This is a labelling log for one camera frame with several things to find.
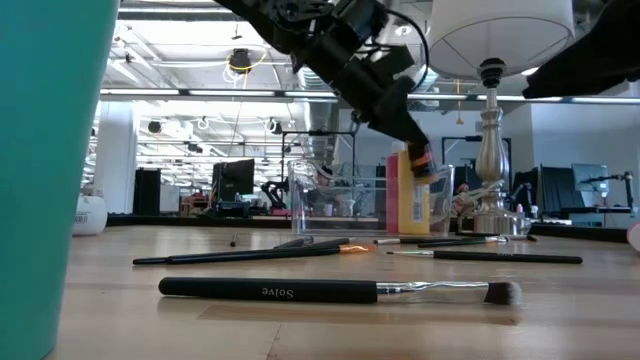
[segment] white lamp shade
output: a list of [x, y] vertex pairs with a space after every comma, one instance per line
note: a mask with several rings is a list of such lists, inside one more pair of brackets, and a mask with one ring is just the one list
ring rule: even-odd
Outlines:
[[504, 76], [542, 65], [574, 36], [571, 0], [434, 0], [427, 35], [430, 67], [479, 80], [480, 64], [505, 62]]

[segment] ceiling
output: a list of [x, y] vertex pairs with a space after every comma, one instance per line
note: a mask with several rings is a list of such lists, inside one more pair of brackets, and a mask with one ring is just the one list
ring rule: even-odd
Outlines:
[[[603, 2], [600, 0], [576, 0], [576, 21], [579, 26], [597, 17]], [[431, 1], [400, 0], [398, 11], [409, 15], [423, 30], [428, 27]], [[245, 89], [298, 89], [298, 77], [293, 74], [290, 59], [266, 44], [257, 32], [245, 21], [220, 9], [213, 1], [124, 1], [114, 32], [109, 63], [104, 74], [104, 88], [245, 88]], [[418, 64], [422, 61], [420, 38], [415, 31], [407, 35], [396, 34], [389, 28], [387, 43], [407, 44]], [[248, 49], [252, 64], [259, 63], [248, 73], [236, 74], [228, 67], [228, 56], [233, 49]], [[418, 66], [409, 70], [415, 73]], [[476, 82], [457, 82], [434, 76], [435, 82], [424, 91], [473, 93], [481, 92]], [[504, 79], [501, 93], [518, 95], [526, 85], [524, 76]], [[266, 146], [281, 141], [281, 136], [265, 130], [270, 119], [281, 124], [285, 130], [307, 131], [312, 124], [305, 119], [301, 103], [278, 102], [159, 102], [137, 101], [136, 114], [140, 117], [139, 166], [158, 166], [166, 173], [165, 181], [196, 186], [210, 183], [211, 167], [226, 156], [279, 156], [280, 146]], [[441, 103], [430, 110], [449, 111], [455, 103]], [[472, 110], [481, 104], [463, 104], [463, 110]], [[99, 131], [99, 116], [95, 129]], [[182, 124], [192, 128], [191, 132], [160, 133], [149, 131], [149, 123]], [[158, 144], [160, 140], [191, 140], [232, 143], [238, 141], [263, 144], [265, 146], [240, 147], [216, 145], [204, 147], [201, 155], [193, 154], [186, 145]], [[303, 157], [314, 154], [310, 146], [322, 147], [322, 141], [309, 142], [305, 137], [297, 139], [300, 147], [292, 150], [291, 156]], [[95, 142], [92, 139], [85, 182], [91, 180], [95, 161]], [[162, 156], [188, 156], [185, 162], [198, 162], [193, 166], [180, 166], [175, 162], [161, 160]], [[265, 180], [280, 179], [279, 164], [265, 166]]]

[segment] table lamp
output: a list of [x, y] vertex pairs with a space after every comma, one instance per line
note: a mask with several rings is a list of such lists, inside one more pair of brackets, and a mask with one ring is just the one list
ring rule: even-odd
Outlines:
[[520, 216], [504, 208], [502, 187], [491, 186], [509, 174], [497, 88], [502, 77], [538, 67], [571, 43], [571, 0], [434, 0], [430, 27], [430, 67], [487, 88], [476, 161], [486, 192], [473, 215], [474, 231], [517, 234]]

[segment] computer monitor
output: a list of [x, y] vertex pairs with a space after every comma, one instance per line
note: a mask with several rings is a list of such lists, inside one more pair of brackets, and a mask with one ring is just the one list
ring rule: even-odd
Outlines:
[[219, 191], [218, 199], [234, 201], [236, 194], [253, 194], [255, 165], [253, 159], [216, 164], [213, 168], [213, 188]]
[[606, 165], [572, 164], [574, 188], [576, 191], [609, 192], [609, 176]]

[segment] desk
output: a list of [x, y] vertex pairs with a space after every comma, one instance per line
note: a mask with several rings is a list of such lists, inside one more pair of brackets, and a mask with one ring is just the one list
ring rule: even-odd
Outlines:
[[[582, 266], [351, 255], [132, 268], [131, 259], [266, 248], [261, 229], [116, 227], [75, 238], [58, 348], [102, 359], [638, 359], [640, 254], [624, 244], [543, 238], [508, 250], [583, 256]], [[481, 251], [483, 246], [458, 247]], [[163, 299], [164, 276], [518, 281], [520, 307], [325, 305]]]

